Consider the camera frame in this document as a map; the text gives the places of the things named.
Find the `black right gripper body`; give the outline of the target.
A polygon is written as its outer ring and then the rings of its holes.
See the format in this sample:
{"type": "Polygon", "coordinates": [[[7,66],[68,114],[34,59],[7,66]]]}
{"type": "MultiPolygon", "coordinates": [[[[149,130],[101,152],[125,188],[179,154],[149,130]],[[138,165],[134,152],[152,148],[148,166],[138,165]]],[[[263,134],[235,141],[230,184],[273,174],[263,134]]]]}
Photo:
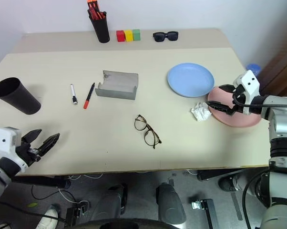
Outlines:
{"type": "Polygon", "coordinates": [[[236,112],[243,113],[244,109],[243,103],[245,102],[244,87],[242,85],[239,85],[237,87],[232,85],[231,90],[233,94],[233,104],[234,104],[231,115],[233,115],[236,112]]]}

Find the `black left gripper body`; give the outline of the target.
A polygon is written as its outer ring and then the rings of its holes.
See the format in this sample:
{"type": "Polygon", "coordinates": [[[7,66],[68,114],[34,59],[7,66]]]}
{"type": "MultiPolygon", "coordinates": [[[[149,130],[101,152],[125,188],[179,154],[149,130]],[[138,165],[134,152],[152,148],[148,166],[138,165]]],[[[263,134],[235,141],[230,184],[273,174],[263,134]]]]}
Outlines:
{"type": "Polygon", "coordinates": [[[20,146],[16,147],[16,154],[30,167],[33,163],[39,162],[42,158],[41,152],[38,149],[32,149],[31,144],[21,138],[20,146]]]}

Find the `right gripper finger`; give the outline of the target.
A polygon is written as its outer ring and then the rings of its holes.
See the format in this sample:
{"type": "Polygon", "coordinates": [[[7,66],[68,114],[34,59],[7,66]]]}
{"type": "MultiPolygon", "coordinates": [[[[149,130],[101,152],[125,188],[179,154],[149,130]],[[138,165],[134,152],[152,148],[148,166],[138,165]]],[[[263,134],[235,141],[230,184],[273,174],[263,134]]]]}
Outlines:
{"type": "Polygon", "coordinates": [[[224,85],[221,85],[219,86],[219,89],[227,92],[227,93],[231,93],[233,94],[235,91],[236,91],[236,88],[234,85],[231,85],[231,84],[224,84],[224,85]]]}
{"type": "Polygon", "coordinates": [[[235,113],[235,110],[233,108],[230,108],[228,105],[221,104],[220,102],[217,102],[217,101],[206,101],[206,104],[209,107],[215,110],[218,110],[220,112],[223,112],[230,116],[232,116],[235,113]]]}

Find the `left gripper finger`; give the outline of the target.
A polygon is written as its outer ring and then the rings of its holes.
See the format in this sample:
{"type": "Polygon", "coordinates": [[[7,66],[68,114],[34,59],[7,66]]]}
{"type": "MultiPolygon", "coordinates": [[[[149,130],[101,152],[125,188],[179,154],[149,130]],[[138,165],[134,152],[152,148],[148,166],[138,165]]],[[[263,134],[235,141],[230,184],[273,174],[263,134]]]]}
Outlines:
{"type": "Polygon", "coordinates": [[[32,143],[39,136],[41,131],[42,131],[41,129],[35,129],[32,131],[29,131],[27,134],[25,134],[22,137],[22,142],[28,143],[28,144],[32,143]]]}
{"type": "Polygon", "coordinates": [[[44,156],[48,151],[50,151],[54,147],[54,145],[57,143],[59,137],[60,137],[59,133],[48,137],[43,142],[43,144],[38,148],[38,155],[44,156]]]}

